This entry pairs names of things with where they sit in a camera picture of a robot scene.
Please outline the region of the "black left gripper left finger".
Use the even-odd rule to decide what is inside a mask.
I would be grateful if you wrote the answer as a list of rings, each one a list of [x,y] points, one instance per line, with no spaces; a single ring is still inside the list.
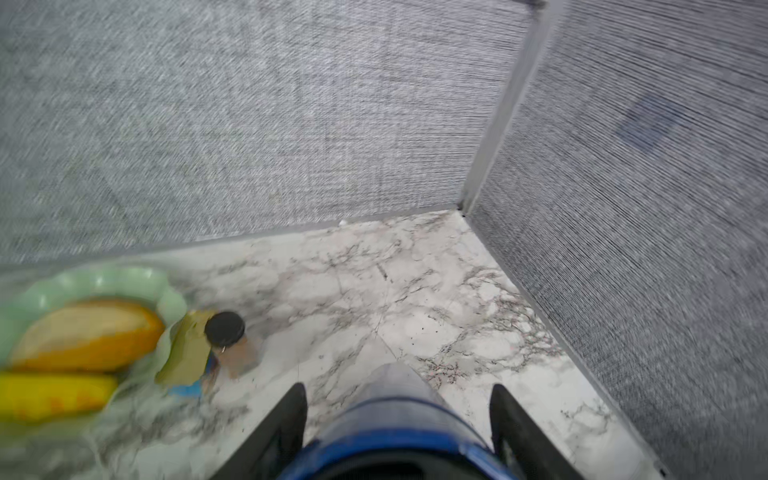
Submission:
[[[303,447],[307,413],[305,386],[296,383],[212,479],[277,479]]]

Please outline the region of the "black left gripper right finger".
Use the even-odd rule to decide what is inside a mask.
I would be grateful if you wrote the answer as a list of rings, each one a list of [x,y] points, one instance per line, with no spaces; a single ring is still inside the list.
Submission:
[[[583,479],[501,384],[493,386],[489,418],[495,455],[524,479]]]

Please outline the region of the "blue thermos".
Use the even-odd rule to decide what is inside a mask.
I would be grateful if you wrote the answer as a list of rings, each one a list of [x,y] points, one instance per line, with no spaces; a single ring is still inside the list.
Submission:
[[[520,479],[411,367],[375,369],[283,479]]]

